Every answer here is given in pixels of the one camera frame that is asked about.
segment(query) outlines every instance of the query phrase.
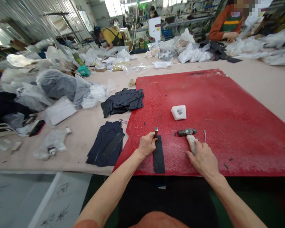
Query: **hammer head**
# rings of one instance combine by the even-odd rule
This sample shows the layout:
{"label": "hammer head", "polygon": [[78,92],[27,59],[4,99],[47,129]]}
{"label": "hammer head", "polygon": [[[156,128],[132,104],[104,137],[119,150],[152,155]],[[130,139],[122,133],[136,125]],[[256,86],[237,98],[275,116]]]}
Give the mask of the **hammer head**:
{"label": "hammer head", "polygon": [[186,136],[186,135],[193,135],[197,132],[195,128],[186,128],[185,130],[179,130],[178,135],[179,136]]}

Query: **person's right hand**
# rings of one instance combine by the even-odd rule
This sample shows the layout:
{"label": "person's right hand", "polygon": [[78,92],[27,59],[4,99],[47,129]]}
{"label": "person's right hand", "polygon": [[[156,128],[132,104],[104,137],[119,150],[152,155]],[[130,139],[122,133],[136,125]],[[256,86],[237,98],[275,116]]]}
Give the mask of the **person's right hand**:
{"label": "person's right hand", "polygon": [[225,38],[227,38],[227,40],[235,40],[238,37],[238,33],[237,32],[229,32],[229,33],[225,33]]}
{"label": "person's right hand", "polygon": [[208,144],[200,143],[199,141],[195,141],[195,144],[196,156],[194,156],[190,151],[187,151],[187,155],[197,171],[205,179],[211,179],[220,175],[218,161]]}

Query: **yellow shirt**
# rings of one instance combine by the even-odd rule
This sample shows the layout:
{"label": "yellow shirt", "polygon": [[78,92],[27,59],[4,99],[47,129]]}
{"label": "yellow shirt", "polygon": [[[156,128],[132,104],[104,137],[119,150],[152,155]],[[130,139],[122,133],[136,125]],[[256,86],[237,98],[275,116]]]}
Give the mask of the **yellow shirt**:
{"label": "yellow shirt", "polygon": [[116,31],[115,29],[103,28],[101,31],[103,32],[104,39],[108,42],[108,44],[110,44],[115,39],[115,36],[117,35],[118,35],[118,38],[120,39],[122,38],[121,33]]}

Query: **hand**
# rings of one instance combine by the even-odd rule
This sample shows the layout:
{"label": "hand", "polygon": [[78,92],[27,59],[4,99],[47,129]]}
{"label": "hand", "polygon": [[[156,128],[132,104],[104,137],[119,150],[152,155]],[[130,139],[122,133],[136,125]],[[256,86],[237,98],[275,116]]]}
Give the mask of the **hand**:
{"label": "hand", "polygon": [[235,39],[228,39],[227,42],[228,43],[233,43],[235,41]]}
{"label": "hand", "polygon": [[211,179],[220,175],[218,161],[208,144],[200,143],[199,141],[195,141],[195,144],[196,156],[193,156],[192,152],[189,151],[187,151],[187,155],[197,171],[205,179]]}
{"label": "hand", "polygon": [[224,38],[227,38],[227,40],[235,40],[238,37],[237,32],[229,32],[224,34]]}
{"label": "hand", "polygon": [[154,138],[155,132],[150,132],[146,136],[140,138],[138,152],[145,159],[155,150],[155,142],[158,138]]}

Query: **window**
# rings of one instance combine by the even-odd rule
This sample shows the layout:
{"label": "window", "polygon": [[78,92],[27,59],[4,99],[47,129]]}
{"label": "window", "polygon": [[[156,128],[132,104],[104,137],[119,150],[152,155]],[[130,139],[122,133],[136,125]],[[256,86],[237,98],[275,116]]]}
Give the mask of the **window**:
{"label": "window", "polygon": [[180,4],[180,3],[181,3],[181,0],[164,0],[163,7],[167,7],[168,5],[173,6],[173,5]]}
{"label": "window", "polygon": [[124,7],[121,7],[119,0],[105,0],[105,5],[110,17],[124,14]]}

